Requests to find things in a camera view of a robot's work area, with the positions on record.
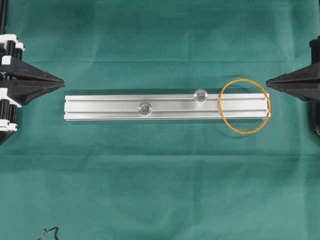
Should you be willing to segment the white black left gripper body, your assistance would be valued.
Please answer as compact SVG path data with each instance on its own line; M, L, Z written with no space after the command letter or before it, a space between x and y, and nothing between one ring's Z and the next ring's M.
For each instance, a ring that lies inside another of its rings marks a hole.
M2 34L0 36L0 66L11 63L11 58L21 59L25 50L24 45L18 41L15 34ZM9 97L8 80L13 77L0 71L0 143L3 144L18 130L17 109L22 105Z

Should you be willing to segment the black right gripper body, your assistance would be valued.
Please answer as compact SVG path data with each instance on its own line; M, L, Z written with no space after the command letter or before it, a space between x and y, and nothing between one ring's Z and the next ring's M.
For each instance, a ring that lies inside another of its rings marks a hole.
M309 42L311 48L311 63L320 62L320 37ZM311 104L311 128L319 136L320 135L320 102Z

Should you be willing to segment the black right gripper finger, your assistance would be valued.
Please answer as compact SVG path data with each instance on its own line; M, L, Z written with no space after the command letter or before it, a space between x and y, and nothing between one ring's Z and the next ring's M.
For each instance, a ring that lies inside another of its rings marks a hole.
M284 84L284 83L294 83L294 82L314 82L320 79L320 63L314 63L308 65L299 70L285 73L275 78L266 81L267 85L271 84Z
M320 101L319 83L267 83L267 86L294 96L304 102Z

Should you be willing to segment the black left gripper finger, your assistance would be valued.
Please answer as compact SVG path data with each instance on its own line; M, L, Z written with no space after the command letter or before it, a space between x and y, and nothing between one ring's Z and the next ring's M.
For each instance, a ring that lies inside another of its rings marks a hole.
M19 80L48 81L65 84L64 80L46 71L42 71L18 58L3 56L1 59L1 72L14 76Z
M59 82L1 82L1 88L7 89L7 96L22 106L45 94L64 88Z

